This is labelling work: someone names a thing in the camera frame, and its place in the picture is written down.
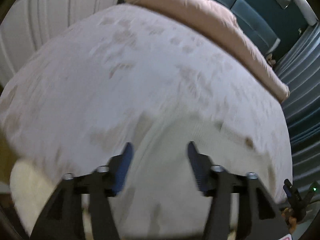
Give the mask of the white panelled wardrobe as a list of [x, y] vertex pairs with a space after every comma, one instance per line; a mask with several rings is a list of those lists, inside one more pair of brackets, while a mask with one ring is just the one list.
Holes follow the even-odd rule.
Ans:
[[117, 0], [16, 0], [1, 23], [1, 86], [49, 39]]

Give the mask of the beige knit sweater black hearts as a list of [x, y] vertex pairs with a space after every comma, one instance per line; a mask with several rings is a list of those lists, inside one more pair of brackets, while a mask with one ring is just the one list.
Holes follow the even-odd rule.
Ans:
[[166, 128], [127, 180], [119, 232], [125, 239], [184, 238], [204, 228], [210, 200], [197, 188], [187, 156], [188, 142], [227, 171], [258, 174], [277, 195], [271, 158], [252, 140], [219, 122], [180, 119]]

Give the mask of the cream fluffy rug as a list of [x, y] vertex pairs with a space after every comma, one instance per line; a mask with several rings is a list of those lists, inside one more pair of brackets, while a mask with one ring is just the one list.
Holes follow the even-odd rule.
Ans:
[[10, 191], [21, 224], [28, 236], [55, 190], [55, 184], [32, 162], [19, 159], [10, 175]]

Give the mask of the grey-blue pleated curtain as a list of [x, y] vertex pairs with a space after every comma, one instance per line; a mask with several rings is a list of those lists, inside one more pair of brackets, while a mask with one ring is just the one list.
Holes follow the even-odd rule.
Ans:
[[293, 185], [305, 196], [319, 181], [319, 24], [307, 27], [275, 72], [290, 89], [281, 105], [289, 130]]

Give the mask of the small plush toys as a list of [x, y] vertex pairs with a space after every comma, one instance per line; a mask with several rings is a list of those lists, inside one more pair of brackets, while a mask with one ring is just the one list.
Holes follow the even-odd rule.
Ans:
[[273, 66], [276, 64], [276, 60], [273, 58], [273, 54], [272, 54], [272, 53], [268, 54], [268, 55], [265, 57], [265, 59], [266, 59], [267, 63], [268, 63], [271, 67], [273, 67]]

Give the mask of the teal upholstered headboard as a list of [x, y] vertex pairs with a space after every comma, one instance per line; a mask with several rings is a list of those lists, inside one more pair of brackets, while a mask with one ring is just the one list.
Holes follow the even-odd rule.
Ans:
[[263, 55], [279, 60], [298, 41], [308, 23], [295, 3], [276, 0], [215, 0], [227, 7], [245, 35]]

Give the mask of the pink rolled duvet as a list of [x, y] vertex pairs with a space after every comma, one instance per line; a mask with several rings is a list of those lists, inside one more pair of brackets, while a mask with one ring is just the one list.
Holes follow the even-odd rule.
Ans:
[[258, 47], [244, 34], [236, 16], [214, 0], [124, 0], [200, 32], [246, 67], [277, 99], [285, 101], [289, 87], [276, 76]]

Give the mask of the pink floral bed blanket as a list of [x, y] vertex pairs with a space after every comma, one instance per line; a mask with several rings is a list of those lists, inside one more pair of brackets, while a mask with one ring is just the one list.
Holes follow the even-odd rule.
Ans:
[[37, 51], [1, 95], [1, 134], [19, 159], [53, 184], [91, 173], [122, 152], [133, 167], [180, 119], [219, 122], [270, 156], [276, 203], [292, 178], [289, 133], [277, 99], [233, 56], [170, 18], [116, 5], [86, 18]]

